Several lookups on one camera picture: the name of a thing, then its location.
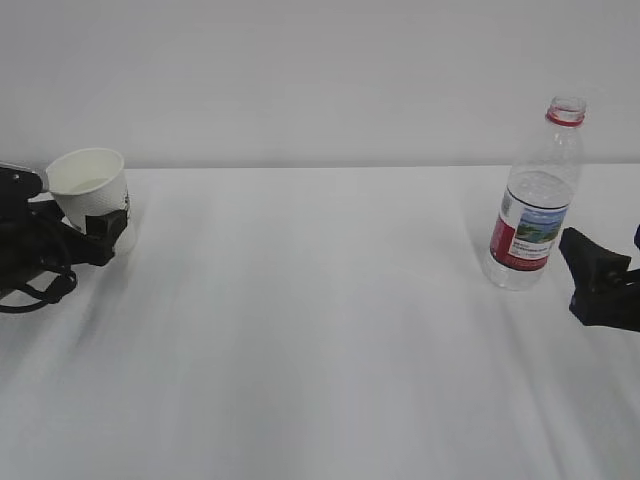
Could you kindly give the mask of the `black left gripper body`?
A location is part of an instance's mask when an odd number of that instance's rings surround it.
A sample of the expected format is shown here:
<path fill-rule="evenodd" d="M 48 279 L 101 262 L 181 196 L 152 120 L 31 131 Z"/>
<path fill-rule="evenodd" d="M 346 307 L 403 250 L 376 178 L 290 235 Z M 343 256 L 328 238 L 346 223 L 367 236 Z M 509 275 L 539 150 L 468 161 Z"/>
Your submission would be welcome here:
<path fill-rule="evenodd" d="M 75 273 L 63 238 L 63 214 L 45 191 L 40 175 L 22 167 L 1 169 L 1 288 L 29 290 L 29 282 L 48 272 L 50 290 L 73 290 Z"/>

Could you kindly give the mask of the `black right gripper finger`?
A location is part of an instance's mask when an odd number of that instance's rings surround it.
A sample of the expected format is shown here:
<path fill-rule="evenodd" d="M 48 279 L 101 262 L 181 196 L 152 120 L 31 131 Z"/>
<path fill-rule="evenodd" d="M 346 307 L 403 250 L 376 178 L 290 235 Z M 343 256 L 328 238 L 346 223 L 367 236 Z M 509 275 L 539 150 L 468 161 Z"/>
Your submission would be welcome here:
<path fill-rule="evenodd" d="M 563 231 L 559 250 L 577 290 L 603 293 L 632 283 L 629 256 L 601 247 L 573 227 Z"/>

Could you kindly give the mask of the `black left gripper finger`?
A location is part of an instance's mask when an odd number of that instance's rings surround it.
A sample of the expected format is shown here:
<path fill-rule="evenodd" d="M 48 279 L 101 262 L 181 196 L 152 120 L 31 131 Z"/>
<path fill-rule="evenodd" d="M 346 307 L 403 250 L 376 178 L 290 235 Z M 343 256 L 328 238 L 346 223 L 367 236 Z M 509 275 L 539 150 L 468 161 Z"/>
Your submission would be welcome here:
<path fill-rule="evenodd" d="M 127 213 L 115 210 L 99 216 L 86 216 L 86 232 L 64 226 L 64 242 L 71 264 L 105 266 L 115 256 L 115 244 L 127 227 Z"/>

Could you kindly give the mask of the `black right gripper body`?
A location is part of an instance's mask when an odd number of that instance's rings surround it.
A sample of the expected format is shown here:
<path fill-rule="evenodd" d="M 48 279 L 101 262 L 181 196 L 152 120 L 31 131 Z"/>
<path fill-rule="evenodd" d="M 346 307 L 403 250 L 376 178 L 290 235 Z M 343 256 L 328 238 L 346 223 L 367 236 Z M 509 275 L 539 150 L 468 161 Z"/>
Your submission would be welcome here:
<path fill-rule="evenodd" d="M 639 270 L 598 274 L 576 286 L 569 310 L 584 326 L 639 330 Z"/>

